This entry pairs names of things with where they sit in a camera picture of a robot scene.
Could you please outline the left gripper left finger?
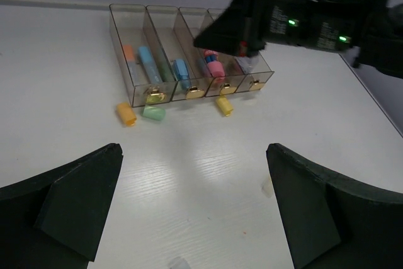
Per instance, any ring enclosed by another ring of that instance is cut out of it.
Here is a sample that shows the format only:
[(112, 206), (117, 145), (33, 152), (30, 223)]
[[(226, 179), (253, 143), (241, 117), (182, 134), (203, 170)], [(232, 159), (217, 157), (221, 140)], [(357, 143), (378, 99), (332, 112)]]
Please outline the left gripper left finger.
[(1, 268), (87, 268), (123, 162), (120, 144), (1, 188)]

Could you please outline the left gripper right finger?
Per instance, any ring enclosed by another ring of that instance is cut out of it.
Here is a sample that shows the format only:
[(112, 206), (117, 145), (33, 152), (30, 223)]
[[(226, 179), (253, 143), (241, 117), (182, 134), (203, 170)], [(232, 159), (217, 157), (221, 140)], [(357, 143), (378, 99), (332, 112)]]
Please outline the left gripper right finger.
[(266, 151), (294, 268), (402, 268), (402, 194)]

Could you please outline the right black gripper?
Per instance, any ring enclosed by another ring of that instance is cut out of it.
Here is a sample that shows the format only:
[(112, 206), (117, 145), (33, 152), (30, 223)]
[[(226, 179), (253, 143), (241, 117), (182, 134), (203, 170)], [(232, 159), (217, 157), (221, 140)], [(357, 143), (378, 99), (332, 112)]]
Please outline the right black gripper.
[(199, 49), (253, 57), (266, 42), (343, 53), (353, 66), (402, 76), (402, 5), (388, 0), (232, 0), (193, 40)]

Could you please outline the small clear jar blue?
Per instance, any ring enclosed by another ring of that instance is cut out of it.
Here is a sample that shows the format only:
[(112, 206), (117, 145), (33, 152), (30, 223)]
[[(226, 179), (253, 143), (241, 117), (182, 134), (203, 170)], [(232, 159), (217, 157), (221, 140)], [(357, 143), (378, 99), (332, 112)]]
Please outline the small clear jar blue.
[(252, 73), (253, 69), (259, 63), (259, 57), (236, 57), (235, 60), (237, 61), (239, 67), (241, 68), (244, 74)]

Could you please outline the yellow highlighter pen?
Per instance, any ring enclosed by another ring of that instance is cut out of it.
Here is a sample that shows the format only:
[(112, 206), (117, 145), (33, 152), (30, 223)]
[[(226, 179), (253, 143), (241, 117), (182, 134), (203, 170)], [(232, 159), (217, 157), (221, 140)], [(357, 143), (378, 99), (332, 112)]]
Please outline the yellow highlighter pen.
[(270, 178), (267, 178), (263, 181), (261, 185), (261, 191), (268, 198), (271, 198), (273, 196), (274, 188), (272, 180)]

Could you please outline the yellow pen cap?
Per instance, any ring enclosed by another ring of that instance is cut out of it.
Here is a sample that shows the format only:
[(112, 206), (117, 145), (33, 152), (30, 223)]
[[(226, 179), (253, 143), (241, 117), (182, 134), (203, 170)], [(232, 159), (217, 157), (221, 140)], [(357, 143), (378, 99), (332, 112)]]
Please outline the yellow pen cap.
[(223, 116), (229, 117), (232, 115), (234, 108), (226, 96), (219, 96), (215, 102)]

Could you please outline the green highlighter pen top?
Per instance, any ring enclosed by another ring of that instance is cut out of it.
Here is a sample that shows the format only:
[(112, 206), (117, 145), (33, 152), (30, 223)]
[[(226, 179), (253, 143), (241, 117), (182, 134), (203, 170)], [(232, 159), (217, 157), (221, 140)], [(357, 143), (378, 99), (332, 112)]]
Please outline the green highlighter pen top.
[(158, 50), (156, 53), (156, 62), (157, 62), (157, 68), (159, 70), (159, 74), (161, 76), (161, 79), (164, 82), (174, 82), (176, 79), (172, 75), (171, 72), (171, 65), (167, 61), (166, 56), (164, 55), (164, 52), (162, 50)]

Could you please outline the green highlighter pen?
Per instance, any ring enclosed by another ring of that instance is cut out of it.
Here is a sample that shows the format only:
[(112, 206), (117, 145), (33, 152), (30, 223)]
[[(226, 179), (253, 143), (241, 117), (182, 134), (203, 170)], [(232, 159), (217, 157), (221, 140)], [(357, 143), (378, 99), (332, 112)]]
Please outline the green highlighter pen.
[(171, 65), (167, 61), (166, 56), (164, 55), (164, 52), (162, 50), (158, 50), (156, 53), (156, 62), (157, 62), (157, 68), (159, 70), (159, 74), (161, 76), (161, 79), (164, 82), (174, 82), (176, 79), (172, 75), (171, 72)]
[(168, 264), (169, 269), (191, 269), (189, 263), (182, 257), (176, 257)]

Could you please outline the blue highlighter pen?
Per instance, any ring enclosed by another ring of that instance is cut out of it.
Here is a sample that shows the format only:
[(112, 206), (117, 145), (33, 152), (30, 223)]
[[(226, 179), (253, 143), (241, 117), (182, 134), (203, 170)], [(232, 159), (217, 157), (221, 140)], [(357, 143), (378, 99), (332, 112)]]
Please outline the blue highlighter pen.
[(147, 46), (140, 46), (137, 49), (138, 57), (145, 69), (145, 72), (152, 84), (161, 84), (163, 80), (159, 74), (157, 64)]

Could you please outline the grey orange-tip highlighter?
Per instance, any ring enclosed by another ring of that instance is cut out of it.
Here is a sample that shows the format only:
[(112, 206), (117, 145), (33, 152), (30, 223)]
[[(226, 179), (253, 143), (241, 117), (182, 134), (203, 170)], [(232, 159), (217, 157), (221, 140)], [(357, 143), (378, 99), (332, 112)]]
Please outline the grey orange-tip highlighter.
[(139, 74), (137, 70), (137, 59), (133, 47), (130, 44), (123, 44), (122, 49), (125, 59), (123, 77), (127, 84), (135, 87), (139, 81)]

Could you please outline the green pen cap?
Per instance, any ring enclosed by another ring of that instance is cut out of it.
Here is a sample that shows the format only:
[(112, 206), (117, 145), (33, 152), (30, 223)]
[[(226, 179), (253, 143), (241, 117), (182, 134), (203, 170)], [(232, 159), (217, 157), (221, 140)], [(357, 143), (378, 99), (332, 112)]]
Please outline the green pen cap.
[(155, 122), (162, 122), (166, 117), (166, 111), (157, 106), (146, 105), (142, 110), (142, 117)]

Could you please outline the green highlighter pen bottom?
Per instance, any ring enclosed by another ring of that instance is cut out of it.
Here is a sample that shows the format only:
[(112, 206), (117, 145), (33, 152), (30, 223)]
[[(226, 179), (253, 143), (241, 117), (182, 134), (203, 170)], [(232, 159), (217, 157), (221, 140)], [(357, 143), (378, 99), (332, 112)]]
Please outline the green highlighter pen bottom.
[(176, 257), (168, 264), (169, 269), (191, 269), (189, 263), (182, 257)]

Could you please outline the clear bin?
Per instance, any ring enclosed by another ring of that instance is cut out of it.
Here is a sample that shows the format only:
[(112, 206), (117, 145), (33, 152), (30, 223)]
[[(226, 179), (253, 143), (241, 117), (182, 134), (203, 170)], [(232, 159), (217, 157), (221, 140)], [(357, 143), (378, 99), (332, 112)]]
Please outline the clear bin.
[(213, 76), (209, 73), (203, 56), (203, 50), (193, 46), (193, 39), (213, 21), (210, 13), (203, 8), (179, 8), (179, 23), (175, 26), (186, 58), (190, 64), (192, 81), (195, 86), (204, 90), (204, 97), (208, 95)]
[(259, 91), (274, 74), (260, 54), (257, 55), (259, 57), (259, 63), (253, 69), (252, 73), (244, 74), (235, 60), (235, 57), (219, 52), (217, 53), (219, 55), (219, 61), (224, 67), (225, 79), (219, 81), (213, 78), (208, 91), (209, 96)]
[[(154, 25), (158, 39), (163, 47), (166, 58), (171, 65), (171, 71), (176, 79), (173, 100), (194, 100), (204, 97), (204, 90), (197, 88), (190, 69), (190, 64), (176, 34), (175, 26), (179, 23), (179, 9), (175, 6), (147, 6), (147, 12)], [(173, 70), (173, 61), (183, 59), (188, 66), (191, 87), (183, 90)]]
[(133, 87), (127, 84), (123, 77), (129, 103), (134, 108), (169, 103), (173, 99), (176, 81), (152, 84), (137, 53), (140, 46), (147, 46), (156, 62), (157, 51), (162, 50), (164, 52), (147, 8), (136, 4), (111, 4), (109, 9), (110, 35), (122, 76), (125, 63), (122, 45), (130, 44), (137, 59), (138, 84)]

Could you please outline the orange-yellow pen cap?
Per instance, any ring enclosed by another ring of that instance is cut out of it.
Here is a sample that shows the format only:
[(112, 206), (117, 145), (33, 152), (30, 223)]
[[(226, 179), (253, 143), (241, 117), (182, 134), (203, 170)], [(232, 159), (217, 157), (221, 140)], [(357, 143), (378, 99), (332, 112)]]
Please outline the orange-yellow pen cap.
[(129, 103), (119, 103), (116, 106), (116, 112), (120, 117), (120, 120), (126, 127), (132, 127), (137, 121), (137, 116), (132, 110), (132, 106)]

